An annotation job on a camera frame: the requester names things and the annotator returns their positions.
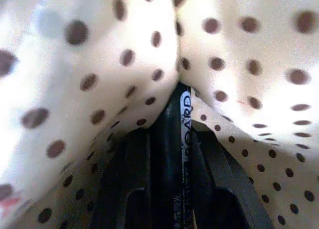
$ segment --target polka dot fabric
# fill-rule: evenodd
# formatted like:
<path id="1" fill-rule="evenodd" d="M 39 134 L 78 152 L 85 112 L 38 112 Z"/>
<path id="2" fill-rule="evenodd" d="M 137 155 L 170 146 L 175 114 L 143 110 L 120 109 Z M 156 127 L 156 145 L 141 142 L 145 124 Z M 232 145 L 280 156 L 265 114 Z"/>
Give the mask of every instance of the polka dot fabric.
<path id="1" fill-rule="evenodd" d="M 180 80 L 275 228 L 319 225 L 318 0 L 1 0 L 0 228 L 83 229 L 114 139 Z"/>
<path id="2" fill-rule="evenodd" d="M 1 0 L 0 26 L 0 228 L 87 228 L 178 81 L 172 0 Z"/>

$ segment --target cream fabric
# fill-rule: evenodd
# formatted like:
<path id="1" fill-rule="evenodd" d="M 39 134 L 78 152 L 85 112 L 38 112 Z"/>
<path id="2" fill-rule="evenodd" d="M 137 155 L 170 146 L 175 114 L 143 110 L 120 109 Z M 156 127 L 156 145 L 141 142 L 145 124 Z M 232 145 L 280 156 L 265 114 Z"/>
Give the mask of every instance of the cream fabric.
<path id="1" fill-rule="evenodd" d="M 319 226 L 319 0 L 0 3 L 1 229 L 86 228 L 112 140 L 179 77 L 275 228 Z"/>

